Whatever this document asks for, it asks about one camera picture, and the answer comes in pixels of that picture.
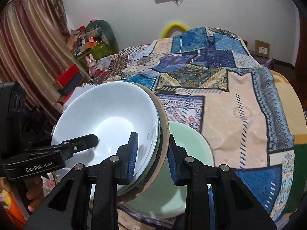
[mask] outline yellow tube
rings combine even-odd
[[[174,27],[177,27],[177,28],[181,29],[181,30],[184,31],[184,32],[190,30],[186,25],[184,25],[184,24],[181,23],[181,22],[171,22],[171,23],[169,23],[169,24],[165,27],[165,29],[163,30],[163,33],[162,33],[162,35],[161,35],[161,39],[168,38],[168,37],[169,37],[170,31],[171,31]]]

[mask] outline green fabric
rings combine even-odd
[[[306,179],[307,179],[307,144],[294,145],[294,173],[291,191],[283,214],[294,212],[303,196]]]

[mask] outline white bowl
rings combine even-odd
[[[98,85],[74,100],[60,117],[52,145],[64,140],[95,134],[97,147],[74,154],[66,168],[56,171],[59,179],[76,164],[91,166],[115,155],[128,143],[131,132],[139,135],[139,148],[132,183],[145,170],[157,142],[159,118],[151,98],[140,87],[128,82]],[[91,191],[93,199],[95,186]]]

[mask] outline white label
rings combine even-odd
[[[268,49],[265,47],[259,47],[258,52],[263,54],[268,54]]]

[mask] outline white wall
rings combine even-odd
[[[63,0],[71,26],[92,18],[110,23],[119,49],[159,39],[171,21],[190,28],[209,26],[229,30],[248,41],[271,44],[271,57],[292,63],[297,38],[292,0]]]

